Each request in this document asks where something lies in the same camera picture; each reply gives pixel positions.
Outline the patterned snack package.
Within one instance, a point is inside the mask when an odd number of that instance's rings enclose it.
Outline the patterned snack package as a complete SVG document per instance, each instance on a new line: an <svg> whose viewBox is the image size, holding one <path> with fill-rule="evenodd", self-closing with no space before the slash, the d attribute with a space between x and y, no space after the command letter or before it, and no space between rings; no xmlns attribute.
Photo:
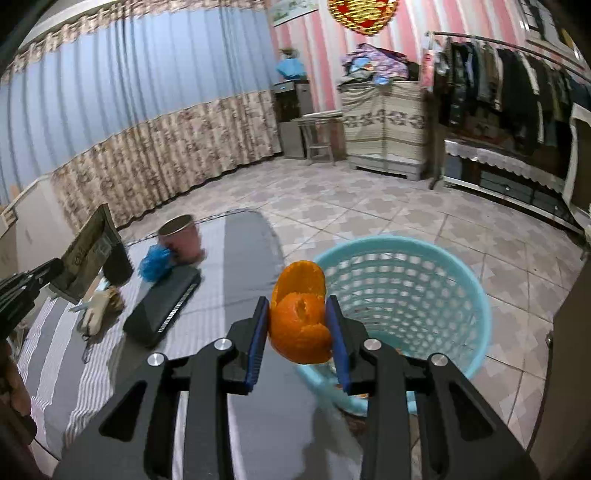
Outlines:
<svg viewBox="0 0 591 480"><path fill-rule="evenodd" d="M77 304L120 242L110 209L103 203L89 217L61 257L64 270L49 283L49 289Z"/></svg>

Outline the beige cloth rag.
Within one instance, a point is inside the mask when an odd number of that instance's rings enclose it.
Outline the beige cloth rag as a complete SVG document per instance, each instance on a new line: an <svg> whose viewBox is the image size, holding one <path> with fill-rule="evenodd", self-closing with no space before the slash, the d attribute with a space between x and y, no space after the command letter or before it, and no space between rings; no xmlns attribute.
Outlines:
<svg viewBox="0 0 591 480"><path fill-rule="evenodd" d="M96 290L92 297L70 309L72 313L80 313L78 330L86 337L94 337L124 310L125 303L120 291L115 286Z"/></svg>

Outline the black woven cup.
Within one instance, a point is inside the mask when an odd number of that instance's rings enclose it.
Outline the black woven cup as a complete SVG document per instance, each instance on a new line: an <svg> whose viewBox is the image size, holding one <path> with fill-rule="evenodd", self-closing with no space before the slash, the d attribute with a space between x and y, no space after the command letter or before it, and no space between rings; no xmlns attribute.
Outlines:
<svg viewBox="0 0 591 480"><path fill-rule="evenodd" d="M119 242L112 248L102 271L109 284L116 287L124 285L131 278L133 267L123 243Z"/></svg>

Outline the orange peel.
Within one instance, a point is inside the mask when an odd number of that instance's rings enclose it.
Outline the orange peel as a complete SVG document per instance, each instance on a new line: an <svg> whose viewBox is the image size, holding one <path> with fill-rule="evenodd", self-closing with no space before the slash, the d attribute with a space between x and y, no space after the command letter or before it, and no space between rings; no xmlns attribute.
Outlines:
<svg viewBox="0 0 591 480"><path fill-rule="evenodd" d="M332 358L332 335L325 322L325 274L317 263L291 263L273 288L270 343L283 358L301 365Z"/></svg>

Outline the white low cabinet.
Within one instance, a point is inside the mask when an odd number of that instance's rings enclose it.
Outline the white low cabinet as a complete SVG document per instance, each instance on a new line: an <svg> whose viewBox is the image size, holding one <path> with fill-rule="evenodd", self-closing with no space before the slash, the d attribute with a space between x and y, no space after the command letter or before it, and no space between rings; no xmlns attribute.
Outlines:
<svg viewBox="0 0 591 480"><path fill-rule="evenodd" d="M73 239L50 177L36 179L1 212L1 278L61 257Z"/></svg>

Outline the teal plastic laundry basket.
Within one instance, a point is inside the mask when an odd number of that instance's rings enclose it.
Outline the teal plastic laundry basket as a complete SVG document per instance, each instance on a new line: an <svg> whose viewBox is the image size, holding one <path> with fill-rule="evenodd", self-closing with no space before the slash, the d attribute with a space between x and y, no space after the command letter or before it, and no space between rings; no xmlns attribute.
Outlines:
<svg viewBox="0 0 591 480"><path fill-rule="evenodd" d="M486 356L492 313L476 274L426 241L374 236L315 257L327 292L370 337L422 360L446 355L472 378Z"/></svg>

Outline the blue crumpled plastic bag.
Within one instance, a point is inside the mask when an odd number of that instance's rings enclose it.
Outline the blue crumpled plastic bag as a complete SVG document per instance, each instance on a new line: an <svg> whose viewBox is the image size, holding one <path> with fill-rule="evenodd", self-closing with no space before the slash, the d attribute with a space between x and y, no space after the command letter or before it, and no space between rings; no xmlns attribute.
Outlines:
<svg viewBox="0 0 591 480"><path fill-rule="evenodd" d="M152 245L139 264L139 274L146 282L155 283L166 275L173 265L173 253L170 249L159 244Z"/></svg>

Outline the black flat case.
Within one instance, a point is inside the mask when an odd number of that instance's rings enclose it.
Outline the black flat case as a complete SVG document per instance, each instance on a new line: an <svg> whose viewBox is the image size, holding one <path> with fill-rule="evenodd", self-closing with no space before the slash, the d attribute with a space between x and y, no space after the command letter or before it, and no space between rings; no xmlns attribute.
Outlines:
<svg viewBox="0 0 591 480"><path fill-rule="evenodd" d="M154 283L127 317L123 331L136 344L155 347L198 288L200 271L191 265L173 267Z"/></svg>

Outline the pink metal mug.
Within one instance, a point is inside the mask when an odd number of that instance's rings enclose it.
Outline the pink metal mug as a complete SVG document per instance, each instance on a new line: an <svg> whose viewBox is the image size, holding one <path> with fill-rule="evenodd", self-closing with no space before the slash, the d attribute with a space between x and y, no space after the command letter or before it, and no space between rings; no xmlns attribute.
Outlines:
<svg viewBox="0 0 591 480"><path fill-rule="evenodd" d="M157 231L158 243L167 248L176 264L195 264L204 258L201 236L190 214L168 220Z"/></svg>

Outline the low tv bench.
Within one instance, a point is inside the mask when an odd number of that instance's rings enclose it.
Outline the low tv bench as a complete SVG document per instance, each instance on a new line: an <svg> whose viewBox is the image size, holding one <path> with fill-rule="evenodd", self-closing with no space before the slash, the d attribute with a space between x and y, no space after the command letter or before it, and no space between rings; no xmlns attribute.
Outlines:
<svg viewBox="0 0 591 480"><path fill-rule="evenodd" d="M566 181L517 157L461 138L447 138L440 178L583 233L563 198Z"/></svg>

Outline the small folding table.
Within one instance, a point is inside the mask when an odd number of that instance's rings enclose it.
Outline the small folding table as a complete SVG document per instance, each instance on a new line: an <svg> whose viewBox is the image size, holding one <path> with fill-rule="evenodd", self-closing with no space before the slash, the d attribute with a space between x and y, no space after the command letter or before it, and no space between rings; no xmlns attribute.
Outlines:
<svg viewBox="0 0 591 480"><path fill-rule="evenodd" d="M304 134L305 159L308 165L329 161L332 165L346 160L346 142L342 112L329 110L304 115L297 119Z"/></svg>

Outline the grey water dispenser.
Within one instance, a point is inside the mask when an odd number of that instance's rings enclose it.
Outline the grey water dispenser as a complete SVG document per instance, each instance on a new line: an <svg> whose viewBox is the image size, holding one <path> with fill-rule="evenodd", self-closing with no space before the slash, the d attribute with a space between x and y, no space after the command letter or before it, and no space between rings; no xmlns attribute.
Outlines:
<svg viewBox="0 0 591 480"><path fill-rule="evenodd" d="M283 154L294 159L304 159L304 134L297 120L315 111L310 82L283 81L274 84L271 93Z"/></svg>

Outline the clothes rack with garments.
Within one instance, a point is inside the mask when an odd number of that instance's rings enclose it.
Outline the clothes rack with garments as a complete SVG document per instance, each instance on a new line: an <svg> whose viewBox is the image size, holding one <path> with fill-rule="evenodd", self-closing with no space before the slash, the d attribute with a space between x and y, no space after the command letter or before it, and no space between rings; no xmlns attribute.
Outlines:
<svg viewBox="0 0 591 480"><path fill-rule="evenodd" d="M446 36L430 44L441 124L562 168L570 158L572 109L590 107L589 82L495 42Z"/></svg>

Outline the blue bag on dispenser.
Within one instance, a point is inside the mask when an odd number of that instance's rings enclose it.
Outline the blue bag on dispenser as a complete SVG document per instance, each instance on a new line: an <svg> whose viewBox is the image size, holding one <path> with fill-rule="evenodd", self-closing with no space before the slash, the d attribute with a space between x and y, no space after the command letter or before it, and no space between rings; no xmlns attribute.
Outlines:
<svg viewBox="0 0 591 480"><path fill-rule="evenodd" d="M304 64L298 58L283 58L277 63L276 71L284 81L300 81L308 78Z"/></svg>

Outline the pile of folded clothes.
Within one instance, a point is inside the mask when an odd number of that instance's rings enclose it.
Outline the pile of folded clothes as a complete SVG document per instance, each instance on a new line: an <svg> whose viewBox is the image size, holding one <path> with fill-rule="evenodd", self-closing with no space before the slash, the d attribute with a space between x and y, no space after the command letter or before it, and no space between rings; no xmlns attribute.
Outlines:
<svg viewBox="0 0 591 480"><path fill-rule="evenodd" d="M342 58L341 83L370 82L383 86L410 78L407 56L363 43Z"/></svg>

